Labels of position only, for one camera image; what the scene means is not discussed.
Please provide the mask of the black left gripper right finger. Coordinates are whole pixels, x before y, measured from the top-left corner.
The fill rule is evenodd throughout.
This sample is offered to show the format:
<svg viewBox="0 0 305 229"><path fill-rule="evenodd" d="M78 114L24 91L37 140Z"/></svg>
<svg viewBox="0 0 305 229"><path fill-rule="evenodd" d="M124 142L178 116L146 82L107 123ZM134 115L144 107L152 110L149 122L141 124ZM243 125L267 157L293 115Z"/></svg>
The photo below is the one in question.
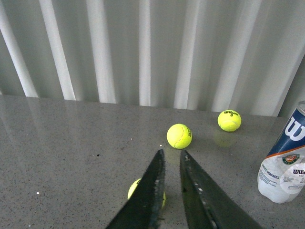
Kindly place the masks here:
<svg viewBox="0 0 305 229"><path fill-rule="evenodd" d="M190 229L260 229L186 151L181 151L183 204Z"/></svg>

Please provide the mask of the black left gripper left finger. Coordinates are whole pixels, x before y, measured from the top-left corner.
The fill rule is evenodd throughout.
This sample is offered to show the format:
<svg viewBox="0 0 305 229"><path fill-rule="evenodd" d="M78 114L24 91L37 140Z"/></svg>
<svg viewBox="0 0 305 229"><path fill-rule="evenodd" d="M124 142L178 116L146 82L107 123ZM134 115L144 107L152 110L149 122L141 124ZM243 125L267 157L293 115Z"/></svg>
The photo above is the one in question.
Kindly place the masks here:
<svg viewBox="0 0 305 229"><path fill-rule="evenodd" d="M133 194L108 229L157 229L163 205L165 178L164 151L158 150Z"/></svg>

